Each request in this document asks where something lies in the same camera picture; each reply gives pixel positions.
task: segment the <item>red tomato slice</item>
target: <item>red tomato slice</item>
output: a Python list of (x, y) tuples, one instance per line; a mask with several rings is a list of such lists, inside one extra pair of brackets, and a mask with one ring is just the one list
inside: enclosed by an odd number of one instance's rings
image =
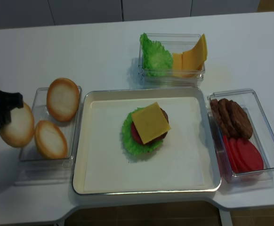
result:
[(230, 162), (231, 169), (234, 173), (238, 173), (239, 171), (238, 171), (238, 169), (236, 167), (236, 164), (234, 162), (231, 150), (229, 148), (228, 139), (227, 139), (226, 136), (223, 136), (223, 142), (224, 142), (224, 145), (225, 145), (225, 149), (226, 149), (226, 152), (227, 152), (227, 156), (228, 156), (228, 159), (229, 159), (229, 162)]
[(250, 171), (263, 170), (264, 161), (256, 147), (246, 139), (237, 139), (237, 150)]
[(247, 167), (247, 165), (241, 160), (239, 152), (236, 148), (236, 139), (230, 138), (229, 140), (229, 149), (231, 150), (231, 154), (233, 156), (234, 162), (236, 164), (236, 167), (239, 171), (239, 173), (244, 173), (250, 171), (250, 169)]

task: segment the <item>plastic container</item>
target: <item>plastic container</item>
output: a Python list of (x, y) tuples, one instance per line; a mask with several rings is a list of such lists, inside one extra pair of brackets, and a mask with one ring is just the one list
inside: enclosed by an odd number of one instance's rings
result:
[(213, 119), (209, 105), (210, 127), (216, 146), (219, 166), (223, 172), (222, 176), (228, 183), (272, 179), (274, 176), (274, 135), (256, 93), (252, 89), (216, 92), (210, 95), (208, 100), (220, 100), (223, 98), (237, 102), (247, 113), (253, 127), (253, 135), (249, 141), (260, 152), (264, 162), (264, 169), (244, 173), (233, 172), (223, 143), (221, 130)]
[(19, 160), (21, 164), (25, 164), (28, 167), (72, 167), (74, 162), (74, 155), (77, 149), (78, 134), (80, 127), (80, 120), (78, 114), (81, 110), (81, 88), (78, 88), (80, 91), (80, 105), (76, 115), (71, 119), (71, 121), (59, 122), (50, 115), (46, 106), (48, 88), (39, 88), (37, 90), (32, 106), (32, 113), (34, 115), (34, 126), (36, 126), (40, 120), (49, 120), (56, 124), (64, 134), (68, 144), (68, 154), (66, 158), (44, 159), (37, 151), (35, 141), (33, 138), (27, 146), (21, 149), (19, 155)]
[[(192, 49), (200, 39), (199, 34), (147, 34), (152, 41), (160, 41), (161, 44), (172, 53), (182, 53)], [(143, 53), (140, 45), (138, 72), (144, 88), (151, 87), (176, 87), (193, 86), (198, 87), (203, 81), (205, 64), (201, 70), (156, 70), (143, 68)], [(148, 76), (150, 73), (157, 73), (159, 76)]]

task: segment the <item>brown patty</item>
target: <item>brown patty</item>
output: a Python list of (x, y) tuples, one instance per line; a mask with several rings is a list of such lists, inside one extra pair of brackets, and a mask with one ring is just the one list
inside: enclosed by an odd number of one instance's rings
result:
[(230, 114), (232, 124), (240, 135), (245, 139), (250, 139), (253, 134), (253, 128), (248, 119), (247, 113), (235, 101), (227, 103), (227, 109)]
[(223, 120), (221, 118), (221, 115), (218, 111), (218, 100), (213, 99), (210, 101), (210, 107), (211, 107), (211, 111), (212, 111), (212, 115), (214, 117), (214, 119), (217, 121), (218, 126), (220, 127), (222, 134), (230, 137), (230, 134), (228, 132), (228, 130), (226, 129)]
[(238, 138), (240, 134), (236, 131), (233, 124), (231, 123), (231, 119), (229, 113), (227, 111), (226, 104), (229, 103), (227, 99), (221, 99), (218, 101), (218, 110), (222, 117), (223, 123), (225, 124), (226, 129), (228, 130), (231, 137)]

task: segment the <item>cheese slice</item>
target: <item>cheese slice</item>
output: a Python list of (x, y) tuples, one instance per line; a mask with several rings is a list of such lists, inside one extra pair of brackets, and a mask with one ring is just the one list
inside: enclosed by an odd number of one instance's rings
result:
[(197, 44), (189, 51), (182, 54), (183, 70), (198, 70), (207, 59), (207, 44), (203, 34)]
[(182, 53), (173, 53), (173, 76), (181, 77), (182, 70)]
[(133, 113), (132, 118), (143, 144), (170, 130), (169, 123), (157, 102)]

